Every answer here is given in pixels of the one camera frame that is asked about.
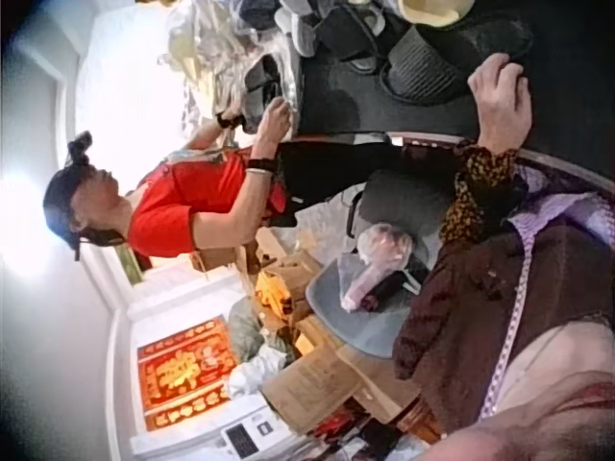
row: cardboard box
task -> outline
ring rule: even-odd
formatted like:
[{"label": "cardboard box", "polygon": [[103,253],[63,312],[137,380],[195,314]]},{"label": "cardboard box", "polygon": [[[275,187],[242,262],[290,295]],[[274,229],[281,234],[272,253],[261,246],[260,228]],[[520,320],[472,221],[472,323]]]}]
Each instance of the cardboard box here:
[{"label": "cardboard box", "polygon": [[359,386],[357,373],[334,350],[321,346],[265,382],[260,391],[294,432],[307,434]]},{"label": "cardboard box", "polygon": [[299,322],[297,330],[295,345],[305,355],[261,389],[295,432],[308,433],[349,397],[383,424],[418,399],[418,386],[397,379],[392,360],[346,345],[316,315]]},{"label": "cardboard box", "polygon": [[328,346],[333,351],[338,350],[344,343],[333,334],[318,316],[311,314],[295,326],[296,330],[311,343],[314,348]]},{"label": "cardboard box", "polygon": [[395,377],[393,360],[376,358],[348,345],[336,353],[360,376],[361,387],[353,397],[380,423],[390,423],[419,398],[416,384]]},{"label": "cardboard box", "polygon": [[322,266],[305,250],[288,255],[263,269],[283,280],[294,303],[306,298],[306,288]]}]

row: bracelet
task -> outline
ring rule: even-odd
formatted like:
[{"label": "bracelet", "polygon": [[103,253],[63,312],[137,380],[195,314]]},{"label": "bracelet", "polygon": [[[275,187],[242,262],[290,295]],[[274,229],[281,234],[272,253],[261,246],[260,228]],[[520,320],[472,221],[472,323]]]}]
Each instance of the bracelet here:
[{"label": "bracelet", "polygon": [[248,168],[246,171],[251,172],[251,173],[259,173],[260,175],[273,176],[273,173],[270,172],[269,170],[263,170],[260,168]]},{"label": "bracelet", "polygon": [[250,158],[246,166],[248,169],[256,168],[257,170],[265,170],[274,175],[278,171],[278,162],[269,158]]}]

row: plastic bag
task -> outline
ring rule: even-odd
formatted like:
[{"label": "plastic bag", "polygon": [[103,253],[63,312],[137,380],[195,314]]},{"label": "plastic bag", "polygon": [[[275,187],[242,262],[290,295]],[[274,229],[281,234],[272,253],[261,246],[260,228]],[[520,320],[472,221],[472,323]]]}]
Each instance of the plastic bag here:
[{"label": "plastic bag", "polygon": [[376,264],[365,264],[359,255],[342,255],[337,259],[340,303],[344,310],[353,312],[360,307],[365,296],[394,270]]},{"label": "plastic bag", "polygon": [[412,237],[390,224],[375,224],[358,237],[357,249],[365,263],[401,271],[412,253]]},{"label": "plastic bag", "polygon": [[263,56],[271,55],[281,74],[283,98],[295,111],[295,130],[301,71],[292,43],[276,29],[260,34],[254,29],[238,31],[228,6],[214,0],[177,2],[167,22],[169,52],[160,62],[186,76],[201,115],[214,119],[231,101],[243,97],[247,73]]},{"label": "plastic bag", "polygon": [[255,357],[234,368],[224,390],[230,399],[254,394],[267,379],[280,372],[285,362],[285,353],[263,344]]},{"label": "plastic bag", "polygon": [[348,312],[381,281],[408,264],[412,238],[390,224],[380,223],[363,232],[357,242],[358,255],[342,255],[337,260],[340,302]]}]

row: clear plastic bag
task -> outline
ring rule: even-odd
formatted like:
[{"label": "clear plastic bag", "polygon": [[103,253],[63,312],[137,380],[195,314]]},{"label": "clear plastic bag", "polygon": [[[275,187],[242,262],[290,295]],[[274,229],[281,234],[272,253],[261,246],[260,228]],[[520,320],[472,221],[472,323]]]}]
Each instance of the clear plastic bag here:
[{"label": "clear plastic bag", "polygon": [[358,254],[365,263],[401,271],[412,253],[412,237],[386,223],[375,224],[358,237]]},{"label": "clear plastic bag", "polygon": [[342,255],[337,259],[340,304],[348,312],[360,307],[365,296],[394,270],[377,264],[365,264],[359,255]]},{"label": "clear plastic bag", "polygon": [[247,73],[270,55],[281,75],[283,98],[294,110],[293,131],[298,126],[301,93],[299,57],[281,31],[257,33],[243,28],[229,10],[232,3],[177,2],[167,22],[169,51],[159,62],[186,76],[201,115],[214,119],[232,101],[243,98]]},{"label": "clear plastic bag", "polygon": [[381,281],[405,269],[412,253],[412,238],[390,224],[380,223],[359,236],[357,249],[358,255],[337,259],[340,302],[348,312],[357,310]]}]

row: gray shoe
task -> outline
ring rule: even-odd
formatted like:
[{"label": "gray shoe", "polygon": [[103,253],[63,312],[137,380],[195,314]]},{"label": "gray shoe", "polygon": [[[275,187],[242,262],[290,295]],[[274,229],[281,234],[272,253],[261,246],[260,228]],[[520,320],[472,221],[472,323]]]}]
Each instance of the gray shoe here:
[{"label": "gray shoe", "polygon": [[307,16],[314,12],[308,0],[280,0],[280,3],[290,12],[294,12],[300,16]]},{"label": "gray shoe", "polygon": [[318,46],[314,28],[310,26],[304,16],[291,15],[292,42],[297,53],[304,58],[312,58]]}]

